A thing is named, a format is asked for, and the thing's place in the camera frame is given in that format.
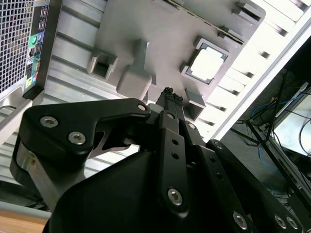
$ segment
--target black screw hole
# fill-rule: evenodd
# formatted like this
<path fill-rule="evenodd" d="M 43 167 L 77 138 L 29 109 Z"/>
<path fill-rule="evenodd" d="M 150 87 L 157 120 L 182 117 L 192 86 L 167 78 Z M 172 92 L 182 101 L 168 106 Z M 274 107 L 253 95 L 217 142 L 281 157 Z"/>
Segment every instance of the black screw hole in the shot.
<path fill-rule="evenodd" d="M 178 156 L 178 154 L 176 154 L 176 153 L 172 153 L 172 157 L 173 157 L 174 159 L 179 159 L 179 156 Z"/>
<path fill-rule="evenodd" d="M 217 173 L 217 177 L 218 177 L 220 180 L 222 180 L 222 181 L 224 180 L 222 174 L 220 174 L 220 173 Z"/>
<path fill-rule="evenodd" d="M 177 142 L 175 139 L 173 139 L 172 142 L 173 142 L 175 145 L 178 145 L 178 142 Z"/>

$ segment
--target rectangular slot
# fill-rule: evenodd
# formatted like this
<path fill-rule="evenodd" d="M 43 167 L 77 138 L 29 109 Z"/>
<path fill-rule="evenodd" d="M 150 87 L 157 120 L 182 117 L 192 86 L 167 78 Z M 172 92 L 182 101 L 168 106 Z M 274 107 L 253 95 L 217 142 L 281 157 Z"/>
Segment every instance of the rectangular slot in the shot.
<path fill-rule="evenodd" d="M 48 14 L 48 8 L 44 8 L 44 11 L 43 11 L 43 17 L 46 18 L 47 17 L 47 14 Z"/>
<path fill-rule="evenodd" d="M 248 14 L 250 17 L 252 17 L 257 22 L 259 22 L 261 20 L 261 17 L 255 15 L 253 12 L 247 10 L 246 8 L 242 8 L 242 11 L 245 12 L 246 14 Z"/>
<path fill-rule="evenodd" d="M 260 56 L 262 56 L 262 57 L 264 57 L 264 58 L 266 58 L 266 59 L 268 59 L 269 58 L 269 56 L 270 56 L 270 54 L 268 54 L 267 52 L 265 52 L 265 51 L 262 51 L 262 52 L 258 52 L 258 54 L 260 55 Z"/>
<path fill-rule="evenodd" d="M 302 1 L 300 0 L 290 0 L 293 4 L 295 4 L 297 7 L 299 7 L 301 10 L 305 10 L 307 9 L 307 5 L 305 3 L 303 3 Z"/>
<path fill-rule="evenodd" d="M 270 20 L 266 20 L 265 21 L 268 25 L 270 25 L 277 33 L 279 33 L 282 36 L 286 36 L 287 35 L 287 31 L 282 29 L 281 27 L 279 27 L 278 25 L 274 24 L 273 22 L 271 22 Z"/>
<path fill-rule="evenodd" d="M 36 60 L 35 60 L 35 67 L 34 67 L 34 71 L 35 71 L 35 73 L 37 73 L 37 72 L 39 72 L 39 69 L 40 69 L 40 58 L 36 58 Z"/>
<path fill-rule="evenodd" d="M 32 58 L 35 55 L 35 48 L 32 48 L 29 52 L 29 57 Z"/>
<path fill-rule="evenodd" d="M 42 23 L 41 23 L 41 31 L 43 31 L 44 30 L 44 27 L 45 27 L 45 19 L 42 21 Z"/>
<path fill-rule="evenodd" d="M 37 52 L 38 52 L 38 53 L 41 53 L 41 49 L 42 49 L 42 44 L 39 44 L 39 45 L 38 45 L 38 51 L 37 51 Z"/>

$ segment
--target black metal bracket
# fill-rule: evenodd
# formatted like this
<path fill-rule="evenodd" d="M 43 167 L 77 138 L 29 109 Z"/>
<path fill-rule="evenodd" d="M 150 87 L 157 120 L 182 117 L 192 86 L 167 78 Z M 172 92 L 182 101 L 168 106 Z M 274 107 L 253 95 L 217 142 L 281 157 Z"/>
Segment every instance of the black metal bracket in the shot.
<path fill-rule="evenodd" d="M 211 231 L 296 232 L 281 228 L 271 216 L 294 217 L 258 181 L 252 185 L 243 176 L 249 172 L 236 171 L 245 169 L 237 159 L 230 166 L 223 163 L 229 152 L 220 142 L 212 143 L 223 151 L 206 147 L 195 125 L 185 121 L 181 98 L 166 88 L 150 108 L 125 99 L 27 110 L 11 171 L 21 184 L 36 186 L 54 210 L 46 230 L 51 233 L 96 232 L 105 223 L 112 231 L 146 232 L 153 226 L 206 232 L 209 220 L 221 222 Z M 138 153 L 84 180 L 81 171 L 88 158 L 131 144 L 140 145 Z M 276 205 L 276 212 L 262 218 L 269 224 L 259 217 L 266 208 L 258 207 L 257 221 L 250 220 L 244 199 L 250 202 L 252 195 L 231 178 L 236 173 L 250 193 Z"/>

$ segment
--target silver metal panel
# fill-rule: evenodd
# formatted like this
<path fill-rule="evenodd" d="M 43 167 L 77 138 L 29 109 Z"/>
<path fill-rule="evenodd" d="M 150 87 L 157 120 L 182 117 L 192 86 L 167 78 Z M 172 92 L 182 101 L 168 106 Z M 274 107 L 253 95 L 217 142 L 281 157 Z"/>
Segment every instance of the silver metal panel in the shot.
<path fill-rule="evenodd" d="M 107 2 L 104 0 L 81 0 L 95 9 L 104 12 Z"/>
<path fill-rule="evenodd" d="M 235 1 L 187 0 L 184 7 L 214 25 L 225 25 L 247 42 L 264 19 L 260 14 L 257 24 L 249 24 L 232 14 Z M 157 86 L 151 85 L 148 98 L 157 100 L 162 90 L 172 87 L 174 92 L 189 99 L 185 89 L 200 93 L 207 100 L 221 78 L 237 58 L 244 46 L 236 46 L 222 39 L 211 27 L 183 10 L 163 1 L 113 0 L 108 1 L 96 40 L 96 47 L 119 57 L 115 70 L 107 82 L 117 85 L 125 67 L 133 63 L 134 47 L 138 39 L 150 42 L 146 54 L 145 70 L 156 75 Z M 189 63 L 195 53 L 194 43 L 202 37 L 229 53 L 210 84 L 195 78 L 183 77 L 180 68 Z"/>
<path fill-rule="evenodd" d="M 305 99 L 295 108 L 291 109 L 294 113 L 311 118 L 311 96 Z M 283 147 L 307 155 L 299 144 L 299 132 L 303 125 L 308 121 L 294 113 L 289 113 L 282 122 L 275 128 L 275 132 L 280 139 Z M 311 123 L 307 124 L 301 134 L 301 143 L 306 151 L 311 153 Z"/>
<path fill-rule="evenodd" d="M 23 104 L 0 122 L 0 145 L 2 145 L 19 127 L 24 112 L 32 105 L 32 100 L 25 100 Z"/>
<path fill-rule="evenodd" d="M 9 182 L 9 183 L 19 184 L 13 178 L 5 177 L 5 176 L 2 176 L 2 175 L 0 175 L 0 181 L 5 181 L 5 182 Z"/>
<path fill-rule="evenodd" d="M 4 167 L 9 167 L 10 166 L 10 163 L 11 163 L 11 157 L 9 156 L 5 156 L 3 154 L 0 154 L 0 163 L 1 163 L 1 166 L 4 166 Z"/>
<path fill-rule="evenodd" d="M 57 37 L 54 43 L 53 56 L 75 64 L 76 66 L 86 68 L 91 57 L 91 52 L 72 42 Z"/>
<path fill-rule="evenodd" d="M 103 7 L 105 6 L 105 4 L 101 5 L 100 4 L 92 4 L 88 5 L 86 3 L 84 3 L 80 0 L 64 0 L 63 2 L 63 7 L 65 7 L 64 9 L 67 10 L 67 8 L 70 9 L 70 12 L 72 12 L 73 14 L 78 13 L 81 17 L 85 18 L 86 20 L 88 18 L 94 20 L 95 22 L 100 22 L 102 20 L 102 16 L 103 16 Z"/>
<path fill-rule="evenodd" d="M 75 38 L 81 43 L 84 43 L 89 46 L 94 46 L 95 37 L 98 31 L 98 28 L 86 23 L 85 21 L 73 17 L 72 15 L 62 12 L 60 15 L 60 22 L 68 22 L 58 25 L 58 32 L 63 33 L 66 36 Z"/>

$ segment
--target black cable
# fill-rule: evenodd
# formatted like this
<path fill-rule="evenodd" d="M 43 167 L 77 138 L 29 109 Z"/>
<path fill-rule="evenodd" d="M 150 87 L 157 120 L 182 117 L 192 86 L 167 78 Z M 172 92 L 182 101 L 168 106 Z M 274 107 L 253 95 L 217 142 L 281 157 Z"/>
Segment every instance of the black cable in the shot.
<path fill-rule="evenodd" d="M 250 137 L 249 131 L 248 131 L 248 125 L 247 124 L 245 124 L 245 125 L 246 125 L 246 130 L 247 130 L 248 137 Z"/>
<path fill-rule="evenodd" d="M 294 114 L 296 114 L 296 115 L 298 115 L 298 116 L 300 116 L 300 117 L 303 117 L 303 118 L 305 118 L 305 119 L 311 119 L 311 117 L 306 117 L 306 116 L 303 116 L 303 115 L 301 115 L 301 114 L 295 113 L 295 112 L 290 111 L 290 110 L 286 110 L 286 109 L 285 109 L 285 111 L 286 111 L 286 112 L 289 112 L 289 113 L 294 113 Z"/>
<path fill-rule="evenodd" d="M 277 139 L 277 141 L 278 141 L 278 143 L 279 143 L 279 145 L 280 145 L 282 151 L 283 151 L 284 154 L 288 157 L 288 155 L 286 154 L 284 148 L 283 148 L 282 145 L 281 145 L 281 142 L 280 142 L 280 140 L 279 140 L 279 138 L 278 138 L 276 132 L 274 132 L 274 129 L 272 130 L 272 132 L 273 132 L 273 135 L 276 137 L 276 139 Z M 295 164 L 295 166 L 297 167 L 298 171 L 300 172 L 300 175 L 302 176 L 302 178 L 303 178 L 304 182 L 306 183 L 308 189 L 311 191 L 310 183 L 306 180 L 304 174 L 303 174 L 302 171 L 299 169 L 299 167 L 298 167 L 296 164 Z"/>
<path fill-rule="evenodd" d="M 302 150 L 307 154 L 308 157 L 311 155 L 311 153 L 307 152 L 306 149 L 303 147 L 302 142 L 301 142 L 301 135 L 302 135 L 302 132 L 303 132 L 303 130 L 305 129 L 306 125 L 307 125 L 309 122 L 311 122 L 311 119 L 307 120 L 307 122 L 302 126 L 302 128 L 301 128 L 301 130 L 300 130 L 300 132 L 299 132 L 299 144 L 300 144 Z"/>

